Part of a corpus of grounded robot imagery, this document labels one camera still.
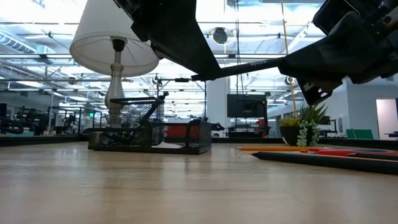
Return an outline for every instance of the potted plant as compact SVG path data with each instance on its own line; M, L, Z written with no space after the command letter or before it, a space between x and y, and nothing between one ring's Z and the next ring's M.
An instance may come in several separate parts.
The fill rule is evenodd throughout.
M291 146L314 146L319 141L318 124L327 119L325 105L318 107L302 106L297 118L285 118L279 121L280 134Z

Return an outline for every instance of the monitor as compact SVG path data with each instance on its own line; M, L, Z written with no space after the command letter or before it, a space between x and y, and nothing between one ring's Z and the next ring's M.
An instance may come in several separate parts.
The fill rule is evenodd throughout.
M266 95L228 94L227 117L267 119Z
M330 116L324 116L322 121L319 123L320 125L330 125Z

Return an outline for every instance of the wooden table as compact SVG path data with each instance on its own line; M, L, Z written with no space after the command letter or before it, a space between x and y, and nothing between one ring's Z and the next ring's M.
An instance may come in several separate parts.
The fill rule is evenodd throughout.
M397 223L398 177L260 161L214 144L199 156L0 149L0 223Z

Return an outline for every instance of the wire mesh basket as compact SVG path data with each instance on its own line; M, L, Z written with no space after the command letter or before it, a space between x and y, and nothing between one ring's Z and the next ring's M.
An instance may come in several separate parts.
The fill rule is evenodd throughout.
M163 121L164 104L156 106L154 111L148 114L156 100L155 97L112 99L108 126L110 128L131 128L137 126L143 119Z
M211 149L211 124L193 120L188 124L165 123L163 104L156 98L111 100L109 125L93 128L88 149L96 151L201 154ZM172 126L186 126L185 142L178 148L159 147Z

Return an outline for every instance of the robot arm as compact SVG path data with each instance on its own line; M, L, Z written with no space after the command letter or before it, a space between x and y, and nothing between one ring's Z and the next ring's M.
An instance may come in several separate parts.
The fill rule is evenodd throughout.
M196 1L114 1L160 58L198 74L192 80L278 67L297 79L307 103L314 105L331 96L345 77L362 84L398 72L398 0L326 0L313 18L324 39L286 57L226 68L219 67L196 22Z

